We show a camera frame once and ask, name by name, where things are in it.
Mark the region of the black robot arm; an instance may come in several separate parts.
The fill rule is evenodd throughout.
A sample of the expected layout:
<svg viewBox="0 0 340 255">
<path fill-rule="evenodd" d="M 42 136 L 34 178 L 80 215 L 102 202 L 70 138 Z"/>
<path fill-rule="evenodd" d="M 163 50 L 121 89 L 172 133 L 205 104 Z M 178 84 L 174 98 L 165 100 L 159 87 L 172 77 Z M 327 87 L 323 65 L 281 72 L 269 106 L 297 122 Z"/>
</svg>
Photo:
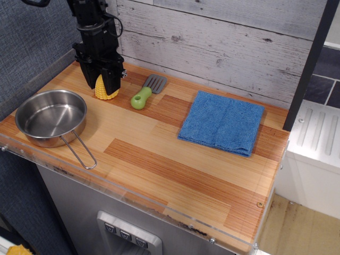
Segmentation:
<svg viewBox="0 0 340 255">
<path fill-rule="evenodd" d="M 90 88 L 101 77 L 106 94 L 111 95 L 120 89 L 121 78 L 126 76 L 124 58 L 117 52 L 122 23 L 106 11 L 105 1 L 69 1 L 69 6 L 82 38 L 82 43 L 73 44 L 76 61 Z"/>
</svg>

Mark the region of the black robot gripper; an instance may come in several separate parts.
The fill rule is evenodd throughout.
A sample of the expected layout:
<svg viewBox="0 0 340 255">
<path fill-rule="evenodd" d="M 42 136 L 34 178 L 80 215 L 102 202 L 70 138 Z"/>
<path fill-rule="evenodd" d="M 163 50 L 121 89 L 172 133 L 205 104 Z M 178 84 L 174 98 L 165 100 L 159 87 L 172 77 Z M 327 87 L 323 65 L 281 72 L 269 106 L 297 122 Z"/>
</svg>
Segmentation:
<svg viewBox="0 0 340 255">
<path fill-rule="evenodd" d="M 78 25 L 77 29 L 81 33 L 82 43 L 73 44 L 73 48 L 88 86 L 94 89 L 101 75 L 106 94 L 113 94 L 121 87 L 121 79 L 127 75 L 123 67 L 124 59 L 117 52 L 119 34 L 116 24 Z"/>
</svg>

